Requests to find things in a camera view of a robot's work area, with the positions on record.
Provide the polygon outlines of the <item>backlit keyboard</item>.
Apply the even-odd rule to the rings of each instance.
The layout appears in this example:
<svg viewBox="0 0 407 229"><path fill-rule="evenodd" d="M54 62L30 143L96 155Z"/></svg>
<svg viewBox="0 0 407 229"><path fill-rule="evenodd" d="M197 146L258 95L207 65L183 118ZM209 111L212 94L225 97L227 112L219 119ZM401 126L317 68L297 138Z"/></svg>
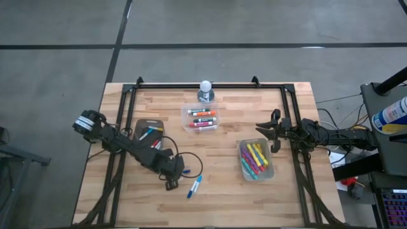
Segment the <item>backlit keyboard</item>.
<svg viewBox="0 0 407 229"><path fill-rule="evenodd" d="M391 229L407 229L407 189L381 189L384 225Z"/></svg>

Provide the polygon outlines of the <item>teal highlighter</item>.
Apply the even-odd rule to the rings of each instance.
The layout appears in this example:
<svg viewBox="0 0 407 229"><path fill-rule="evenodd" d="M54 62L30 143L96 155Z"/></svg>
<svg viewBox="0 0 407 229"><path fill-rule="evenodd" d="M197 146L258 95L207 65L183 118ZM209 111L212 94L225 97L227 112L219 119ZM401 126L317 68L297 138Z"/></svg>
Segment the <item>teal highlighter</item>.
<svg viewBox="0 0 407 229"><path fill-rule="evenodd" d="M246 162L246 160L244 158L241 159L242 164L245 168L245 170L248 172L248 174L253 178L253 180L257 180L258 176L255 174L255 172L251 169L251 167L249 166L249 164Z"/></svg>

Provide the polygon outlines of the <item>blue highlighter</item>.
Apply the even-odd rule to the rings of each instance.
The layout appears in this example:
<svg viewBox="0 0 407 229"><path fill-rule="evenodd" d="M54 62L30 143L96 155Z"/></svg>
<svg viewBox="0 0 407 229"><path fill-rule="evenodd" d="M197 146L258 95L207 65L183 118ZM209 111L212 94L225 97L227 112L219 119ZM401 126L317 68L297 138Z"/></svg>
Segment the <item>blue highlighter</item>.
<svg viewBox="0 0 407 229"><path fill-rule="evenodd" d="M263 159L261 158L261 153L258 152L258 148L254 144L252 145L252 150L253 150L254 154L256 155L256 158L257 158L257 161L259 162L259 164L261 166L264 166Z"/></svg>

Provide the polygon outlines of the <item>black aluminium table frame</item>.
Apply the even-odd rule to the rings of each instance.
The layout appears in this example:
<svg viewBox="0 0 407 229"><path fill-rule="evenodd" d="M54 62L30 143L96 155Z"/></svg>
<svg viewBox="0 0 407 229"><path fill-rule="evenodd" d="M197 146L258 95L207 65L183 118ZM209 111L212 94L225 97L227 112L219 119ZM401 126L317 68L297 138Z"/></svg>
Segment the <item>black aluminium table frame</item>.
<svg viewBox="0 0 407 229"><path fill-rule="evenodd" d="M297 227L314 219L310 200L302 203L287 141L272 155L274 176L246 181L238 162L238 143L257 139L257 123L274 109L291 118L317 120L312 87L296 83L218 83L214 87L221 123L217 130L194 133L181 125L181 108L197 101L198 83L141 83L135 95L133 121L161 120L167 139L177 146L193 172L202 172L198 191L187 194L192 179L166 191L163 181L131 156L124 162L115 222L107 228Z"/></svg>

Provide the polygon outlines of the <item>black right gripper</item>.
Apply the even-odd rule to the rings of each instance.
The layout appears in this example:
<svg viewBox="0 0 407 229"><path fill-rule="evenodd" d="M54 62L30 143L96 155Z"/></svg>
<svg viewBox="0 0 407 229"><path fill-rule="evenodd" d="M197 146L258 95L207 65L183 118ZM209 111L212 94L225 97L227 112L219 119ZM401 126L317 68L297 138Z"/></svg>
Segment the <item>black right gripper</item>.
<svg viewBox="0 0 407 229"><path fill-rule="evenodd" d="M279 121L281 117L281 112L279 109L275 109L271 113L271 120L266 123L257 123L256 126L259 127L256 130L264 135L268 140L272 140L273 144L270 148L272 153L277 153L281 148L281 141L279 138L287 139L288 132L291 128L291 119L283 118Z"/></svg>

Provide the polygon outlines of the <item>white paper sheet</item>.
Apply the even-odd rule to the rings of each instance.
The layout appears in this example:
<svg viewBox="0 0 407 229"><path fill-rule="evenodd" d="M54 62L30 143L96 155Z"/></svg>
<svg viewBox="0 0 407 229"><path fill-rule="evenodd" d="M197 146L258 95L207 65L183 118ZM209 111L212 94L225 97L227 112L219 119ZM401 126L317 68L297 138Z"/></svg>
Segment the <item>white paper sheet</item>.
<svg viewBox="0 0 407 229"><path fill-rule="evenodd" d="M346 163L345 155L341 153L335 153L333 151L329 154L329 161L333 169L345 165Z"/></svg>

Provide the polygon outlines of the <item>white blue spray can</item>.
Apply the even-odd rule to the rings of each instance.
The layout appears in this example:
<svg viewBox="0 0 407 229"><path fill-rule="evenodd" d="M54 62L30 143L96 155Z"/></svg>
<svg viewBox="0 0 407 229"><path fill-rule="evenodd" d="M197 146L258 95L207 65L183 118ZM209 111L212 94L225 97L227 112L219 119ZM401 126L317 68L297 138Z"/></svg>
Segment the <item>white blue spray can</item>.
<svg viewBox="0 0 407 229"><path fill-rule="evenodd" d="M395 134L407 128L407 96L376 113L373 128L382 134Z"/></svg>

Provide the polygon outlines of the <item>pink highlighter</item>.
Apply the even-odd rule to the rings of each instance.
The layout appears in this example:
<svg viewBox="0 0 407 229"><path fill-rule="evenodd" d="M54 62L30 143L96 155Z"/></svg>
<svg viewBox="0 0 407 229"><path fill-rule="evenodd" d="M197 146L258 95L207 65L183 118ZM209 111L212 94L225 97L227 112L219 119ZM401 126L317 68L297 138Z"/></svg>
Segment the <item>pink highlighter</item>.
<svg viewBox="0 0 407 229"><path fill-rule="evenodd" d="M259 174L258 169L255 168L255 166L252 164L252 160L251 160L245 153L242 153L242 156L243 156L244 160L249 164L249 166L250 166L250 168L252 169L252 171L253 171L255 174Z"/></svg>

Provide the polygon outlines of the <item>black stand pole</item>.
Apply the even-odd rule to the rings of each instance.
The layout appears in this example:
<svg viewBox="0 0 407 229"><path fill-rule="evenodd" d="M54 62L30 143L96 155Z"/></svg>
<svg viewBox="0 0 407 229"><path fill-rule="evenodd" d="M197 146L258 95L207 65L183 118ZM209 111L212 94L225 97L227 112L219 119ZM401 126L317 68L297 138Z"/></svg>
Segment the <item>black stand pole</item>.
<svg viewBox="0 0 407 229"><path fill-rule="evenodd" d="M378 95L385 96L387 95L393 88L397 87L401 83L407 80L407 66L402 70L398 71L396 74L388 78L382 83L374 86L374 91Z"/></svg>

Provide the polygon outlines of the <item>clear plastic bin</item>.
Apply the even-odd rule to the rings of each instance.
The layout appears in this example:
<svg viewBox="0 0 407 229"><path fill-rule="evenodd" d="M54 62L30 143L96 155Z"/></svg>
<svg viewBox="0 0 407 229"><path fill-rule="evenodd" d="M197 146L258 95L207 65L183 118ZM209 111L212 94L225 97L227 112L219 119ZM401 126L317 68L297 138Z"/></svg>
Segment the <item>clear plastic bin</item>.
<svg viewBox="0 0 407 229"><path fill-rule="evenodd" d="M192 114L188 114L187 110L189 109L203 109L203 108L208 108L210 111L216 111L216 115L213 116L193 116ZM217 125L219 127L219 124L221 123L221 118L220 118L220 112L219 112L219 107L216 103L210 102L210 103L185 103L182 108L181 108L181 125L187 132L192 132L190 130L189 124L193 122L194 119L197 118L213 118L216 117L217 120L214 121L213 125Z"/></svg>

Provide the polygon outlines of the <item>dark grey plastic bin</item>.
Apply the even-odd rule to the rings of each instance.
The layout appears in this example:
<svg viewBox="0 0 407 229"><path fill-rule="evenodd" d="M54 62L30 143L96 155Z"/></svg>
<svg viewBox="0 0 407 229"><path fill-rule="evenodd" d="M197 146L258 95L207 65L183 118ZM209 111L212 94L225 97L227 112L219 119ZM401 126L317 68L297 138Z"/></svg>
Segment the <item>dark grey plastic bin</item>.
<svg viewBox="0 0 407 229"><path fill-rule="evenodd" d="M148 130L149 126L161 127L161 128L163 128L163 132L154 130L145 139L143 139L142 141L139 141L140 136L142 136ZM159 150L161 150L163 147L163 140L162 140L163 134L164 134L164 125L163 125L162 121L140 119L137 121L136 126L135 126L133 142L136 143L136 145L138 145L138 146L151 147L151 145L154 143L154 141L156 139L158 139L158 140L162 141L161 148L159 149Z"/></svg>

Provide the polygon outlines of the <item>pale grey plastic bin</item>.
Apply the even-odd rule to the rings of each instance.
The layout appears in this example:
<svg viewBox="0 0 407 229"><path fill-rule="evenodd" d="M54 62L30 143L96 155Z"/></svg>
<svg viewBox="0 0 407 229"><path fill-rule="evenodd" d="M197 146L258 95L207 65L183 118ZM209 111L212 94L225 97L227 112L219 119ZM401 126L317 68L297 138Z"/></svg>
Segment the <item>pale grey plastic bin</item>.
<svg viewBox="0 0 407 229"><path fill-rule="evenodd" d="M242 146L246 146L246 144L250 144L251 146L256 143L260 143L262 146L262 152L263 155L265 156L265 158L268 161L268 166L264 167L264 171L263 172L259 172L259 174L257 174L258 179L257 180L253 180L253 178L248 174L248 172L245 170L241 159L243 158L242 156ZM273 165L272 165L272 156L270 153L270 148L268 146L268 143L265 139L244 139L241 140L238 144L238 150L239 150L239 156L240 156L240 164L242 166L242 173L243 173L243 177L246 181L263 181L263 180L267 180L267 179L271 179L274 176L274 169L273 169Z"/></svg>

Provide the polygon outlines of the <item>black equipment stand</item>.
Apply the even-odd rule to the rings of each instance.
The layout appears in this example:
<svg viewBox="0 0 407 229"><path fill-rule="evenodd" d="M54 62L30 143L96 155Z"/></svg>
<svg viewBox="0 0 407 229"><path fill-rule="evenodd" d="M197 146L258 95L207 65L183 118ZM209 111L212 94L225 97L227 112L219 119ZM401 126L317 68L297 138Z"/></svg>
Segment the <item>black equipment stand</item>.
<svg viewBox="0 0 407 229"><path fill-rule="evenodd" d="M360 89L370 117L407 96L407 87L402 86L393 88L387 95L377 94L372 84L361 85ZM392 135L374 130L373 136L378 144L378 153L334 168L336 181L373 171L407 177L407 128Z"/></svg>

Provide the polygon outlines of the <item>dark grey metal furniture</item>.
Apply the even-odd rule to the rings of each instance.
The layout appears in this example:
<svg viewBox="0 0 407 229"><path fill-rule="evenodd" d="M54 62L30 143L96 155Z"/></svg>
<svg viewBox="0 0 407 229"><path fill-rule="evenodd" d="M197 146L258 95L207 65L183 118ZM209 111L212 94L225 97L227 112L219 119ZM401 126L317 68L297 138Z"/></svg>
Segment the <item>dark grey metal furniture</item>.
<svg viewBox="0 0 407 229"><path fill-rule="evenodd" d="M8 229L15 208L17 206L17 200L21 194L24 181L28 175L28 170L32 162L37 162L41 166L48 166L51 158L40 156L35 153L24 151L16 147L9 145L10 133L7 128L0 127L0 154L6 156L0 156L0 166L4 165L8 171L8 185L10 191L7 194L4 202L0 205L0 229ZM11 171L11 162L21 162L21 168L17 177L13 178Z"/></svg>

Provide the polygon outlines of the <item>red highlighter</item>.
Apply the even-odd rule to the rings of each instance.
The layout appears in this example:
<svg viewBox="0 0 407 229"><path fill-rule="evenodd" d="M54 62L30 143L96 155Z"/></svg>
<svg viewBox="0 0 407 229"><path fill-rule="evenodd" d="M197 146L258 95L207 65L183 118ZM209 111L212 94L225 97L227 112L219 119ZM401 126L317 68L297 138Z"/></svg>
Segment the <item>red highlighter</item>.
<svg viewBox="0 0 407 229"><path fill-rule="evenodd" d="M254 170L258 174L259 172L263 172L265 169L262 165L258 166L257 163L254 160L251 160L251 164L254 167Z"/></svg>

